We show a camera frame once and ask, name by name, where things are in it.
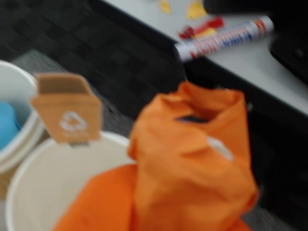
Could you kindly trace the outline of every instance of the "white bin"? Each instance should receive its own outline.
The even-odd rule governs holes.
[[[4,199],[10,179],[22,159],[40,140],[44,126],[29,100],[36,94],[36,81],[17,66],[0,61],[0,101],[8,102],[16,111],[22,126],[16,137],[0,151],[0,199]]]
[[[8,231],[52,230],[91,177],[133,163],[127,156],[128,139],[110,132],[101,137],[77,147],[50,138],[27,157],[8,191]]]

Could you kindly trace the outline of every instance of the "yellow paper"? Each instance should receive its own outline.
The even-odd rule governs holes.
[[[187,18],[189,20],[195,20],[205,15],[207,15],[207,12],[205,11],[201,0],[194,0],[194,2],[189,5],[187,10]]]
[[[160,0],[160,9],[162,12],[170,14],[170,0]]]
[[[213,34],[216,34],[216,33],[217,33],[217,31],[214,28],[209,28],[209,29],[205,30],[204,32],[202,32],[200,34],[193,36],[192,38],[196,39],[196,38],[205,37],[205,36],[208,36],[208,35],[213,35]]]

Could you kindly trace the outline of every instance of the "floor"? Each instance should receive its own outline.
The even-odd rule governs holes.
[[[93,13],[84,0],[0,0],[0,34],[0,59],[31,73],[87,78],[105,102],[104,129],[126,136],[157,92],[175,90],[184,79],[174,60]],[[258,206],[244,220],[254,231],[294,231]],[[3,202],[0,231],[6,231]]]

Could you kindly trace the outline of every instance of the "orange fabric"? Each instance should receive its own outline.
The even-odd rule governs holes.
[[[189,115],[210,121],[179,120]],[[207,136],[221,140],[234,160],[218,154]],[[227,231],[254,205],[242,93],[182,83],[142,111],[130,139],[129,155],[138,165],[138,231]]]
[[[206,123],[181,120],[197,116]],[[210,144],[224,143],[228,160]],[[248,231],[257,187],[244,95],[182,83],[142,111],[125,166],[92,179],[54,231]]]
[[[87,184],[53,231],[129,231],[136,166],[102,173]]]

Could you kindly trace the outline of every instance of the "blue object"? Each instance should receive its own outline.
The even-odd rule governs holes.
[[[6,102],[0,102],[0,151],[18,134],[20,124],[15,110]]]

